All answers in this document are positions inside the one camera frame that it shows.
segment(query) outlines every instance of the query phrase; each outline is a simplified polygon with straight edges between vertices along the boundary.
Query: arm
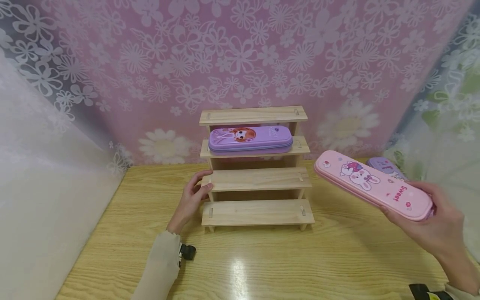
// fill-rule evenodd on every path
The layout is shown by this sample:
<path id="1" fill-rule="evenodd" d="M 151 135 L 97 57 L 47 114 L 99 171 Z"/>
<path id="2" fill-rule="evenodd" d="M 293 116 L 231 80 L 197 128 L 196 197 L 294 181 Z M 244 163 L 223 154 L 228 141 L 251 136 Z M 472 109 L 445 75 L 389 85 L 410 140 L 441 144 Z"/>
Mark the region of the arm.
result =
<path id="1" fill-rule="evenodd" d="M 200 187 L 203 176 L 212 174 L 205 170 L 195 173 L 183 189 L 179 205 L 165 232 L 157 235 L 148 255 L 144 273 L 131 300 L 166 299 L 179 273 L 180 232 L 192 218 L 201 201 L 208 197 L 213 185 Z"/>
<path id="2" fill-rule="evenodd" d="M 382 212 L 437 259 L 449 281 L 445 290 L 454 299 L 480 300 L 480 274 L 469 259 L 463 241 L 463 214 L 450 203 L 438 186 L 426 182 L 409 184 L 432 196 L 436 206 L 435 215 L 427 220 L 414 222 L 385 207 L 381 207 Z"/>

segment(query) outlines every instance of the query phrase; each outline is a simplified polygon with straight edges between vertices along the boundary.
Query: pencil case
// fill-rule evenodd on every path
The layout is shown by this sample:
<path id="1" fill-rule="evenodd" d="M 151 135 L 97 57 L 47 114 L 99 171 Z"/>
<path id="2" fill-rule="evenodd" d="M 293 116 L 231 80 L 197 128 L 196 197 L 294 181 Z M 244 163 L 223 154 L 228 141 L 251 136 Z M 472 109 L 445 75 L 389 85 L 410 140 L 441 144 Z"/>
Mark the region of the pencil case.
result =
<path id="1" fill-rule="evenodd" d="M 432 212 L 433 202 L 424 191 L 336 151 L 323 152 L 314 169 L 343 190 L 407 219 L 421 221 Z"/>
<path id="2" fill-rule="evenodd" d="M 367 166 L 377 169 L 385 174 L 390 175 L 393 178 L 400 180 L 408 180 L 403 173 L 393 164 L 388 158 L 385 157 L 372 157 L 367 160 Z"/>
<path id="3" fill-rule="evenodd" d="M 217 128 L 210 132 L 208 147 L 214 155 L 273 154 L 288 152 L 293 144 L 285 126 Z"/>

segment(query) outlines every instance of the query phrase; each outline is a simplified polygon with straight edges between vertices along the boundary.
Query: finger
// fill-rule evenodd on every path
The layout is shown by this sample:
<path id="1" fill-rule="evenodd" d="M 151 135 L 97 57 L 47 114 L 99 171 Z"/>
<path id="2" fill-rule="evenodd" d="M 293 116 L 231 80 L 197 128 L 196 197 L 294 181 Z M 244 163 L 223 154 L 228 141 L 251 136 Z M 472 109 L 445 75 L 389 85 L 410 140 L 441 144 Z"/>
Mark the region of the finger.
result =
<path id="1" fill-rule="evenodd" d="M 190 179 L 190 181 L 185 186 L 185 190 L 192 191 L 195 185 L 198 183 L 200 179 L 202 179 L 203 176 L 210 175 L 210 174 L 212 174 L 212 170 L 203 170 L 203 171 L 196 172 L 192 176 L 192 179 Z"/>
<path id="2" fill-rule="evenodd" d="M 429 193 L 432 196 L 433 203 L 437 206 L 437 210 L 445 210 L 452 206 L 444 191 L 438 185 L 425 181 L 409 181 L 408 184 Z"/>
<path id="3" fill-rule="evenodd" d="M 385 206 L 380 206 L 380 210 L 382 213 L 387 217 L 387 219 L 392 222 L 393 224 L 397 225 L 401 229 L 405 230 L 409 226 L 412 225 L 413 221 L 405 219 L 401 215 L 397 214 L 396 212 L 386 208 Z"/>
<path id="4" fill-rule="evenodd" d="M 193 196 L 198 201 L 201 201 L 204 197 L 208 197 L 208 192 L 210 192 L 212 190 L 212 188 L 213 188 L 213 184 L 211 184 L 211 183 L 209 183 L 207 185 L 204 185 Z"/>
<path id="5" fill-rule="evenodd" d="M 201 188 L 201 185 L 200 184 L 197 184 L 193 187 L 193 190 L 192 192 L 195 194 L 196 192 L 198 192 L 198 190 Z"/>

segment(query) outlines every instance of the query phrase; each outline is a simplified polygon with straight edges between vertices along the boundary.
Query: shelf tier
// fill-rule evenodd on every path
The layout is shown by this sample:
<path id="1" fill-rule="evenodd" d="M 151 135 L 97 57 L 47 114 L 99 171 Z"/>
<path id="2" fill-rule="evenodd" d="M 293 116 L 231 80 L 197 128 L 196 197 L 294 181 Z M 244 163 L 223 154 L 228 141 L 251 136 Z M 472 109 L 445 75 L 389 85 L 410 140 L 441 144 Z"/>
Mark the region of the shelf tier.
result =
<path id="1" fill-rule="evenodd" d="M 237 108 L 204 110 L 200 116 L 201 126 L 241 125 L 265 123 L 291 123 L 306 121 L 307 115 L 302 106 L 269 108 Z"/>
<path id="2" fill-rule="evenodd" d="M 266 168 L 245 170 L 214 170 L 204 176 L 202 186 L 213 183 L 211 192 L 304 190 L 312 187 L 307 169 Z"/>
<path id="3" fill-rule="evenodd" d="M 202 217 L 206 227 L 300 225 L 303 230 L 313 223 L 307 199 L 205 202 Z"/>
<path id="4" fill-rule="evenodd" d="M 214 155 L 208 148 L 208 140 L 202 142 L 202 149 L 200 151 L 201 158 L 233 158 L 233 157 L 265 157 L 265 156 L 289 156 L 289 155 L 303 155 L 309 154 L 310 148 L 308 147 L 305 137 L 297 135 L 293 136 L 293 144 L 290 151 L 285 153 L 272 153 L 272 154 L 236 154 L 236 155 Z"/>

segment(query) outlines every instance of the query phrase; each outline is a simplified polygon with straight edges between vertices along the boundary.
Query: sleeve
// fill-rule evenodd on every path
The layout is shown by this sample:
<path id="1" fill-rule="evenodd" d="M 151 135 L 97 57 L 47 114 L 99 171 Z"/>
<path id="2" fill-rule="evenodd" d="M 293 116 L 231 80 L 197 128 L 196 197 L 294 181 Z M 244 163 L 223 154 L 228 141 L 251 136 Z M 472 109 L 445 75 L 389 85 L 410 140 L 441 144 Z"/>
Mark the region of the sleeve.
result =
<path id="1" fill-rule="evenodd" d="M 168 231 L 157 235 L 144 273 L 131 300 L 164 300 L 179 274 L 180 236 Z"/>
<path id="2" fill-rule="evenodd" d="M 480 300 L 480 290 L 479 295 L 473 296 L 469 293 L 454 288 L 447 283 L 445 285 L 445 292 L 447 292 L 454 300 Z"/>

